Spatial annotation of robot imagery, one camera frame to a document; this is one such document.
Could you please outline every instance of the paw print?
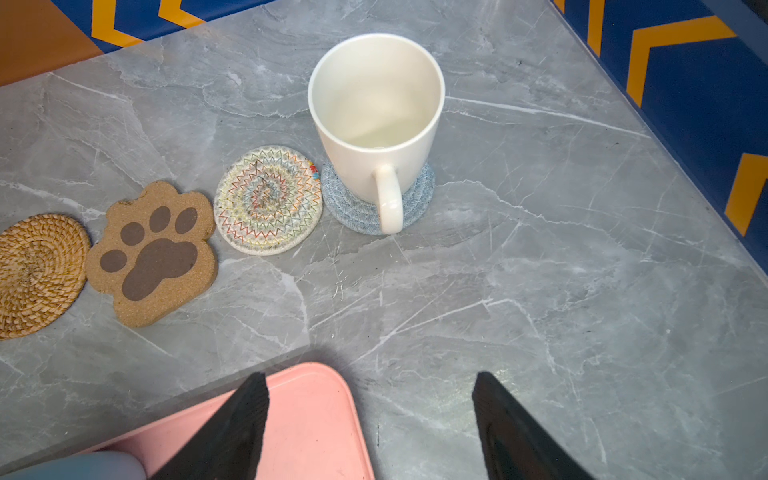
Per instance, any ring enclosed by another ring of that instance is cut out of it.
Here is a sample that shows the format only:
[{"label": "paw print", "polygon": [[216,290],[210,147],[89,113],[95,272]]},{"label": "paw print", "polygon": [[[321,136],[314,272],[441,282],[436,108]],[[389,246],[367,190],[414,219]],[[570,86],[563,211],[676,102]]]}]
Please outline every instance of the paw print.
[{"label": "paw print", "polygon": [[217,262],[205,241],[214,231],[208,199],[179,195],[154,182],[138,199],[107,212],[104,238],[86,263],[93,287],[114,296],[114,311],[128,326],[150,325],[213,283]]}]

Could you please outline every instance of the light blue object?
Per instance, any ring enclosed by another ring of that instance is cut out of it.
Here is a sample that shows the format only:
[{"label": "light blue object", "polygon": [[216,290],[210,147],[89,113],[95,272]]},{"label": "light blue object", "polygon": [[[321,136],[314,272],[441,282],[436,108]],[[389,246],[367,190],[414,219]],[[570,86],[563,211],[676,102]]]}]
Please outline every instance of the light blue object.
[{"label": "light blue object", "polygon": [[41,463],[0,480],[147,480],[147,474],[132,455],[93,452]]},{"label": "light blue object", "polygon": [[[328,163],[320,176],[323,203],[344,227],[366,235],[382,235],[376,205],[360,200],[341,183]],[[413,185],[402,195],[402,227],[412,225],[424,215],[435,193],[435,172],[425,164]]]}]

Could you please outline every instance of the mug rim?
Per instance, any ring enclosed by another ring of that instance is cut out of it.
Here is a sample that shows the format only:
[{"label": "mug rim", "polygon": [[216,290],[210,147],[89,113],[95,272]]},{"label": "mug rim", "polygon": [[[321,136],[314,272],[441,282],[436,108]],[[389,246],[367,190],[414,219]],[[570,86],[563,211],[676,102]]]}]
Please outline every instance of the mug rim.
[{"label": "mug rim", "polygon": [[[426,55],[429,62],[432,64],[432,67],[434,67],[435,71],[437,72],[438,79],[440,80],[440,102],[438,103],[437,108],[435,109],[435,113],[432,115],[432,119],[429,120],[429,123],[416,135],[413,137],[410,137],[408,140],[399,143],[397,145],[392,145],[391,147],[378,147],[378,148],[371,148],[371,147],[359,147],[355,144],[351,144],[347,141],[342,140],[341,138],[338,138],[336,135],[332,134],[328,128],[326,128],[325,125],[320,121],[320,119],[317,117],[317,113],[315,112],[315,105],[312,99],[313,96],[313,86],[315,84],[315,79],[317,77],[317,72],[320,70],[320,67],[323,66],[323,64],[328,60],[330,55],[332,55],[335,51],[341,49],[341,47],[353,43],[354,41],[363,40],[365,38],[372,38],[372,37],[379,37],[379,38],[391,38],[398,41],[404,41],[405,43],[411,45],[412,47],[416,47],[417,50],[421,51],[424,55]],[[335,141],[338,144],[341,144],[342,146],[346,148],[353,149],[355,151],[361,152],[361,153],[385,153],[385,152],[391,152],[398,150],[400,148],[406,147],[410,144],[414,144],[420,139],[422,139],[425,135],[427,135],[427,132],[429,132],[437,123],[438,119],[440,118],[440,114],[442,113],[443,106],[445,105],[445,79],[442,76],[442,70],[440,70],[440,65],[438,65],[437,61],[435,60],[435,57],[432,56],[429,51],[427,51],[426,48],[419,45],[417,42],[411,40],[410,38],[402,37],[401,35],[395,35],[392,33],[365,33],[363,35],[355,35],[354,37],[347,38],[344,41],[341,41],[340,43],[336,44],[328,50],[321,59],[317,62],[317,65],[315,65],[315,69],[312,70],[312,76],[310,76],[310,83],[307,87],[307,101],[310,104],[310,114],[312,115],[312,119],[315,122],[315,125],[323,131],[323,133],[331,138],[333,141]]]}]

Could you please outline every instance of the cotton rope coaster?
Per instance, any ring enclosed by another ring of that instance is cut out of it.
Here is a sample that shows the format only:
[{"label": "cotton rope coaster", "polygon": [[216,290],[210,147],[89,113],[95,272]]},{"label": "cotton rope coaster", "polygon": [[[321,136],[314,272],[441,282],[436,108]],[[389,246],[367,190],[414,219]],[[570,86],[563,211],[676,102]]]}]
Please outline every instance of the cotton rope coaster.
[{"label": "cotton rope coaster", "polygon": [[88,233],[65,215],[36,215],[0,234],[0,339],[37,332],[78,298]]},{"label": "cotton rope coaster", "polygon": [[317,168],[278,145],[239,159],[221,179],[214,199],[219,233],[251,255],[290,250],[309,236],[322,214]]},{"label": "cotton rope coaster", "polygon": [[[435,193],[435,172],[425,164],[413,185],[402,195],[402,227],[421,218]],[[379,212],[347,190],[330,163],[323,167],[323,198],[328,210],[344,227],[366,235],[382,235]]]}]

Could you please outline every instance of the gray marble countertop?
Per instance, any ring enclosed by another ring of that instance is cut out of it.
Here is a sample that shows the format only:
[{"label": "gray marble countertop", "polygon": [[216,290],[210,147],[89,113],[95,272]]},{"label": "gray marble countertop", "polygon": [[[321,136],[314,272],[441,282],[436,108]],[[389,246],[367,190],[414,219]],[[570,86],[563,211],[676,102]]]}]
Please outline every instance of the gray marble countertop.
[{"label": "gray marble countertop", "polygon": [[367,237],[325,212],[268,258],[215,235],[213,287],[143,329],[86,286],[0,343],[0,472],[320,359],[381,479],[487,478],[480,370],[598,478],[765,478],[766,285],[546,0],[279,0],[0,88],[0,229],[62,212],[96,241],[114,202],[210,197],[262,144],[324,165],[307,82],[368,31],[445,73],[426,216]]}]

